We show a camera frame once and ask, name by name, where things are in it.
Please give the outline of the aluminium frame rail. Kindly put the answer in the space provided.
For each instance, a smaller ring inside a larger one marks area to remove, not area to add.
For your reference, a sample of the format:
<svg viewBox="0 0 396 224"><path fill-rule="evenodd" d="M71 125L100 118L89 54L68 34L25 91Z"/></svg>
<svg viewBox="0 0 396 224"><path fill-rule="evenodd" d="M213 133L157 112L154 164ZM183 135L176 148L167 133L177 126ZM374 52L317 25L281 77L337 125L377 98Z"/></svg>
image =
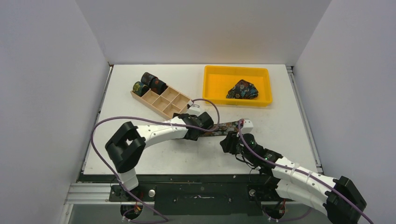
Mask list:
<svg viewBox="0 0 396 224"><path fill-rule="evenodd" d="M74 205L107 205L110 183L72 183L66 195L59 224L68 224Z"/></svg>

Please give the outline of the dark floral folded tie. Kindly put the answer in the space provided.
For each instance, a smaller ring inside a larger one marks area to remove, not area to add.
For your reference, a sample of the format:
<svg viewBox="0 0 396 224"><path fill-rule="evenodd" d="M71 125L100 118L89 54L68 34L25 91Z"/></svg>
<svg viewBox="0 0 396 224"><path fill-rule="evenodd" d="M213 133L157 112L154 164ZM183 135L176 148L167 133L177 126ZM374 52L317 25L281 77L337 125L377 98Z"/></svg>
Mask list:
<svg viewBox="0 0 396 224"><path fill-rule="evenodd" d="M257 98L258 95L259 92L252 83L241 79L228 91L226 98L254 99Z"/></svg>

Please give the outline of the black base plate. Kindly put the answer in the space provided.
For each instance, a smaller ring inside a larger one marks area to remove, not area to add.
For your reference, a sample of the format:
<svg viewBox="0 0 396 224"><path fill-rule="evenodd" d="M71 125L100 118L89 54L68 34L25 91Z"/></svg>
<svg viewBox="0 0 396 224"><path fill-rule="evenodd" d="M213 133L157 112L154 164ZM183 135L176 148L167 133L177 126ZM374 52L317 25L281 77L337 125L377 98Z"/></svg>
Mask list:
<svg viewBox="0 0 396 224"><path fill-rule="evenodd" d="M166 216L231 215L258 216L259 204L281 208L277 181L268 175L138 175L131 192Z"/></svg>

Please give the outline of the wooden compartment tray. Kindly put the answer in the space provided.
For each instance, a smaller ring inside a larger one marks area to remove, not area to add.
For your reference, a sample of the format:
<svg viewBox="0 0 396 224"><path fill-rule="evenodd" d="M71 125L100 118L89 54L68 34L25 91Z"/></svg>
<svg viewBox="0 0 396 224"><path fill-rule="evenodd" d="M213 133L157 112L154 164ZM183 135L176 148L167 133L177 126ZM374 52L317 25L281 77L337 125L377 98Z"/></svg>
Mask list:
<svg viewBox="0 0 396 224"><path fill-rule="evenodd" d="M151 89L142 97L132 93L132 90L130 93L133 98L166 120L173 118L173 113L186 113L188 102L191 100L170 86L161 95Z"/></svg>

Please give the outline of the dark rolled tie rear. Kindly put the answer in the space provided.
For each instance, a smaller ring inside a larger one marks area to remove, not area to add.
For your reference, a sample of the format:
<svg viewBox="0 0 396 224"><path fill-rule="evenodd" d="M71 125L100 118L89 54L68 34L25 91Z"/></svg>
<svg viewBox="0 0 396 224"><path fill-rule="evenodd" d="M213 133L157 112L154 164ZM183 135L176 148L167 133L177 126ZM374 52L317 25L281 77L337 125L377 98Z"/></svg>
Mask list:
<svg viewBox="0 0 396 224"><path fill-rule="evenodd" d="M154 76L153 74L149 73L149 72L145 72L142 77L141 77L141 83L143 83L144 85L150 87L152 82L156 79L157 77Z"/></svg>

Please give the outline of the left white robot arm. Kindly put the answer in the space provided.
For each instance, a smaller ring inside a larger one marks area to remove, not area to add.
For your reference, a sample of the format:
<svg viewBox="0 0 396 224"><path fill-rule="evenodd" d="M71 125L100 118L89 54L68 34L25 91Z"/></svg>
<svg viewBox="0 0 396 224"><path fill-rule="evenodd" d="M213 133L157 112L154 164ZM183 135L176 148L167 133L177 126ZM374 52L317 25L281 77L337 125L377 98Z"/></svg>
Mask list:
<svg viewBox="0 0 396 224"><path fill-rule="evenodd" d="M213 127L214 121L206 112L198 116L183 113L163 125L135 126L130 121L122 124L105 144L108 156L123 184L121 195L128 201L139 196L139 182L134 168L144 149L168 140L196 141L204 132L203 129L210 130Z"/></svg>

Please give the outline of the yellow floral rolled tie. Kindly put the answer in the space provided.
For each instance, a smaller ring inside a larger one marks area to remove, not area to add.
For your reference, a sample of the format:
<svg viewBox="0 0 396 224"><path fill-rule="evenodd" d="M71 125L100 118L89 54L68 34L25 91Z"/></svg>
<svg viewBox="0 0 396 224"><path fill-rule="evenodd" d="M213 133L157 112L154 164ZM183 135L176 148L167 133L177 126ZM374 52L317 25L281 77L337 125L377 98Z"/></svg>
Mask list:
<svg viewBox="0 0 396 224"><path fill-rule="evenodd" d="M142 97L144 96L148 91L150 90L150 88L145 85L144 83L137 81L134 85L133 85L133 89L132 89L132 93L134 93L135 95Z"/></svg>

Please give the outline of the orange grey floral tie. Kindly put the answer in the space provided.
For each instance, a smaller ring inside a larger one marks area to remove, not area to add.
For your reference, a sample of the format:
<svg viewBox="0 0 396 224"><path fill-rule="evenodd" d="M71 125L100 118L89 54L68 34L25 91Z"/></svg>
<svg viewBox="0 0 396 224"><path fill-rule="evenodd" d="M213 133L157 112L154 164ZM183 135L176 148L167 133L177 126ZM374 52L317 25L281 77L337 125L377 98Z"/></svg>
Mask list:
<svg viewBox="0 0 396 224"><path fill-rule="evenodd" d="M229 132L238 131L238 121L220 123L218 128L212 132L202 132L200 137L227 136Z"/></svg>

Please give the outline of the yellow plastic bin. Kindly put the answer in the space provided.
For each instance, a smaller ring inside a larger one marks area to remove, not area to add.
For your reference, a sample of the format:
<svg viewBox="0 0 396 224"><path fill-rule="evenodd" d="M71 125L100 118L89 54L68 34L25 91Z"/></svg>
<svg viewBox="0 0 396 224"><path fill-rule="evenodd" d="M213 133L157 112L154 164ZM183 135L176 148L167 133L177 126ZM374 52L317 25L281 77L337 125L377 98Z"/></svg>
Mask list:
<svg viewBox="0 0 396 224"><path fill-rule="evenodd" d="M269 71L266 68L207 65L203 98L219 105L268 106L273 101Z"/></svg>

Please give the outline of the red patterned rolled tie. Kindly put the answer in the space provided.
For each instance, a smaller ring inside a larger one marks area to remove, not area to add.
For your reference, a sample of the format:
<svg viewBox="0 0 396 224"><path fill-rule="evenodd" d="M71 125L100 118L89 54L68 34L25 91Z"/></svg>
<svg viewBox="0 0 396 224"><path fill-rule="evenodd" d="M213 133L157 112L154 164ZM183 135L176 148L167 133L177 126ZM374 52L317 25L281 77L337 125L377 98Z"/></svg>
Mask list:
<svg viewBox="0 0 396 224"><path fill-rule="evenodd" d="M168 88L167 84L158 78L152 79L149 87L158 95L161 95Z"/></svg>

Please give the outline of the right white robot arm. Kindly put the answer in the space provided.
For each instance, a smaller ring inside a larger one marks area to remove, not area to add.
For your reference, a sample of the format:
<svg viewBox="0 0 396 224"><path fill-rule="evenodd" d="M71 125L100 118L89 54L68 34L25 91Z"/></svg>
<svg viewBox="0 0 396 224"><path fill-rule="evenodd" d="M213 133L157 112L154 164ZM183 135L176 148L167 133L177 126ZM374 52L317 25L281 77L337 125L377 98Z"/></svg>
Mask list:
<svg viewBox="0 0 396 224"><path fill-rule="evenodd" d="M333 224L356 224L367 203L352 180L328 177L292 162L278 152L257 144L252 134L229 132L220 142L224 153L240 154L260 173L277 182L265 185L269 200L278 197L307 205L327 216Z"/></svg>

